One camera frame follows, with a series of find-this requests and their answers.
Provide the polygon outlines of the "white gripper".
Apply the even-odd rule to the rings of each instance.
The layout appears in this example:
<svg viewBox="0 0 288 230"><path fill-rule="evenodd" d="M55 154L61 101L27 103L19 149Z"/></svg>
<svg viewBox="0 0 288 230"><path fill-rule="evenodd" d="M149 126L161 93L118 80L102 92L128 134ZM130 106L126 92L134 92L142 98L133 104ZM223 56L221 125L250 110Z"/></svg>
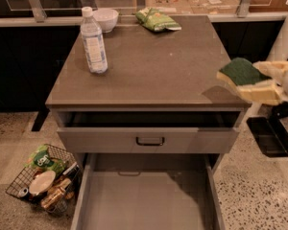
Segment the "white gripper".
<svg viewBox="0 0 288 230"><path fill-rule="evenodd" d="M288 60L258 61L253 66L260 73L274 80L237 86L236 89L241 98L245 101L267 105L288 103Z"/></svg>

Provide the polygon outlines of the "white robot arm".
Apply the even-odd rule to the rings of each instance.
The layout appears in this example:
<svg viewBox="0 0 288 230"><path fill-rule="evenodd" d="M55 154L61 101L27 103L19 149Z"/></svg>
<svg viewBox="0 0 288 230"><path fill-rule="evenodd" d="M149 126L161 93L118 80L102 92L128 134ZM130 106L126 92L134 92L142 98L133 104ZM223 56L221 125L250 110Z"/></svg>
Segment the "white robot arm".
<svg viewBox="0 0 288 230"><path fill-rule="evenodd" d="M282 25L267 61L253 65L260 73L270 77L255 84L237 86L245 101L277 105L288 103L288 15Z"/></svg>

